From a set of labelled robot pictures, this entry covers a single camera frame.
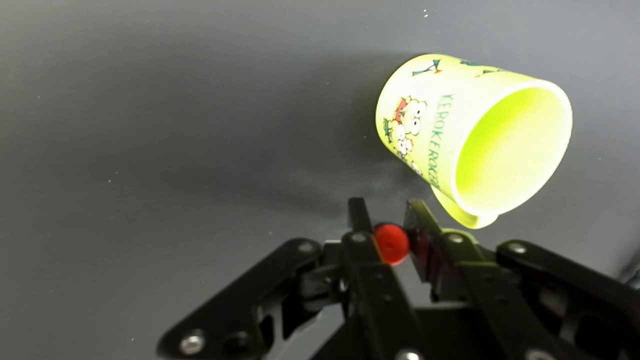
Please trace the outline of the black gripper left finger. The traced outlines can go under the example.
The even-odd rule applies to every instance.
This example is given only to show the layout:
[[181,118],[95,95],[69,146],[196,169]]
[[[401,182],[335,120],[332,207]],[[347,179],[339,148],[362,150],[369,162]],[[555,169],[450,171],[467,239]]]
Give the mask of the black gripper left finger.
[[312,360],[429,360],[429,343],[395,267],[376,249],[367,202],[348,202],[339,241],[292,239],[159,341],[165,360],[269,360],[330,307],[344,322]]

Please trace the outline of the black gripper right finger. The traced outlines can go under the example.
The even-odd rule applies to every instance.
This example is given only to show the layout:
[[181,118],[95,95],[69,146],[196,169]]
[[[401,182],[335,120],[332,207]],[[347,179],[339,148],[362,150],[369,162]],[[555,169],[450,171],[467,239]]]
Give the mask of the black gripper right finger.
[[413,263],[434,303],[459,303],[493,341],[491,360],[640,360],[634,288],[526,241],[485,249],[409,201]]

